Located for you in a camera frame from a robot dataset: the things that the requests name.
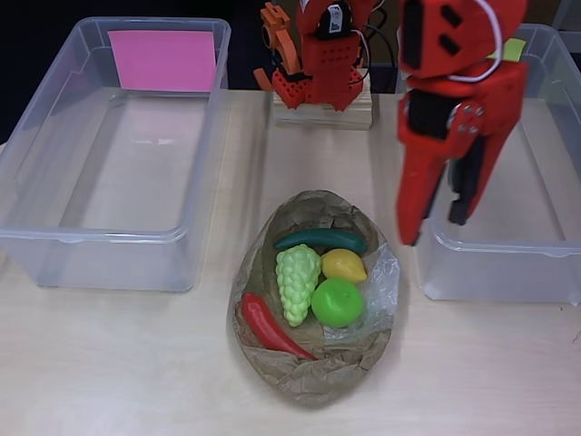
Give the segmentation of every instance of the yellow sticky note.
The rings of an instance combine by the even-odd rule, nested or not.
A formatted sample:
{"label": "yellow sticky note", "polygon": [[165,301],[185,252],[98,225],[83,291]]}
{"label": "yellow sticky note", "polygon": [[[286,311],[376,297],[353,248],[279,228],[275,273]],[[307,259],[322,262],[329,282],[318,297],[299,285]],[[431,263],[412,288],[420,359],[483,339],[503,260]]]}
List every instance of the yellow sticky note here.
{"label": "yellow sticky note", "polygon": [[[527,45],[527,41],[522,39],[510,38],[505,42],[505,54],[503,59],[505,61],[518,62],[520,61],[520,56],[523,54],[523,50]],[[497,52],[489,56],[490,59],[496,59]]]}

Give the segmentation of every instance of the toy vegetable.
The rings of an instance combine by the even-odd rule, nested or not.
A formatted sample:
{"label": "toy vegetable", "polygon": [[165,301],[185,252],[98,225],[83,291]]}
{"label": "toy vegetable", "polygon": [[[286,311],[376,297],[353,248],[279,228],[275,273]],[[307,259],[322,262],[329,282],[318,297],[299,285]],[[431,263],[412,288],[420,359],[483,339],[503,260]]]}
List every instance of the toy vegetable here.
{"label": "toy vegetable", "polygon": [[355,253],[367,251],[365,241],[355,233],[338,229],[310,229],[289,234],[274,243],[277,250],[285,250],[300,243],[319,245],[321,247],[345,248]]}
{"label": "toy vegetable", "polygon": [[363,295],[345,279],[327,279],[312,296],[312,312],[321,324],[332,329],[347,327],[364,311]]}
{"label": "toy vegetable", "polygon": [[297,245],[276,256],[276,275],[284,318],[291,327],[305,321],[310,298],[320,275],[320,257],[307,245]]}
{"label": "toy vegetable", "polygon": [[246,292],[242,296],[242,315],[250,325],[252,332],[268,350],[290,352],[302,359],[317,360],[315,356],[304,351],[282,331],[269,311],[266,302],[258,295]]}
{"label": "toy vegetable", "polygon": [[323,254],[322,270],[328,279],[341,278],[351,283],[361,283],[367,280],[365,265],[361,258],[350,250],[336,248]]}

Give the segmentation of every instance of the cucumber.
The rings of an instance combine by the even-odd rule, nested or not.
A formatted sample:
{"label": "cucumber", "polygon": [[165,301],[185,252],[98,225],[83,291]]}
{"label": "cucumber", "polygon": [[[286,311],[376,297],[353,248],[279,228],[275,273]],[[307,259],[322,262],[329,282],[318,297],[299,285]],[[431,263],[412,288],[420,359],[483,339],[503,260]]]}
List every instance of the cucumber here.
{"label": "cucumber", "polygon": [[355,253],[367,251],[367,244],[355,233],[337,229],[310,229],[292,233],[274,243],[277,250],[286,250],[301,243],[329,248],[344,248]]}

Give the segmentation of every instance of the green fruit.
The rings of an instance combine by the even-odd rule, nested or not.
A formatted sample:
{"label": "green fruit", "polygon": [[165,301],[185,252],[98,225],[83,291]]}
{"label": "green fruit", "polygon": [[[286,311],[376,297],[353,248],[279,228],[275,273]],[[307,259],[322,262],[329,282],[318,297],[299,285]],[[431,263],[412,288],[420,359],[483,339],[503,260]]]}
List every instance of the green fruit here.
{"label": "green fruit", "polygon": [[284,318],[297,327],[309,314],[310,297],[319,281],[320,257],[305,244],[276,256],[276,275]]}
{"label": "green fruit", "polygon": [[319,285],[312,295],[310,307],[321,324],[340,329],[361,316],[365,310],[365,300],[353,283],[334,278]]}

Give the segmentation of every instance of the red pepper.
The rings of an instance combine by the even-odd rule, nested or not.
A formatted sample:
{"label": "red pepper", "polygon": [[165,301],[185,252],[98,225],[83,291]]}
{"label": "red pepper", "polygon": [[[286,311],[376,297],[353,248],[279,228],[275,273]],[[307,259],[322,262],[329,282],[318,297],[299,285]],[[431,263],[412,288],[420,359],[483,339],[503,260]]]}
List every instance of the red pepper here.
{"label": "red pepper", "polygon": [[279,326],[266,302],[250,292],[242,296],[242,315],[251,326],[252,332],[268,350],[290,352],[303,359],[316,361],[317,358],[305,352]]}

